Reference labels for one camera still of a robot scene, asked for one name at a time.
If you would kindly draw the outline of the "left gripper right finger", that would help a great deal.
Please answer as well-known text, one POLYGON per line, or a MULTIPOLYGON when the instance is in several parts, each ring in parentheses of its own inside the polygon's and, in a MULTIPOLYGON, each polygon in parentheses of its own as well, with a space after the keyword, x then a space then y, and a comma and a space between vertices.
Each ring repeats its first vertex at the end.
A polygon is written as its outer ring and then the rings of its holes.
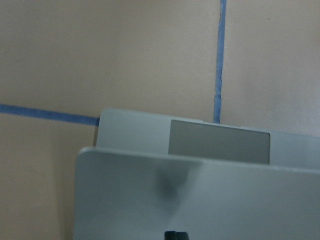
POLYGON ((188 240, 188 233, 185 231, 176 232, 176 239, 177 240, 188 240))

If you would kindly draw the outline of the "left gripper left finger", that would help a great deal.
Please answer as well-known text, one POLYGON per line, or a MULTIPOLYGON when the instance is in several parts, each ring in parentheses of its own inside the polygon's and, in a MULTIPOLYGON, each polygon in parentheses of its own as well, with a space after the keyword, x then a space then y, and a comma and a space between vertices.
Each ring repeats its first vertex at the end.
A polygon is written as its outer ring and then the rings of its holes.
POLYGON ((177 240, 177 232, 176 231, 166 231, 164 233, 164 240, 177 240))

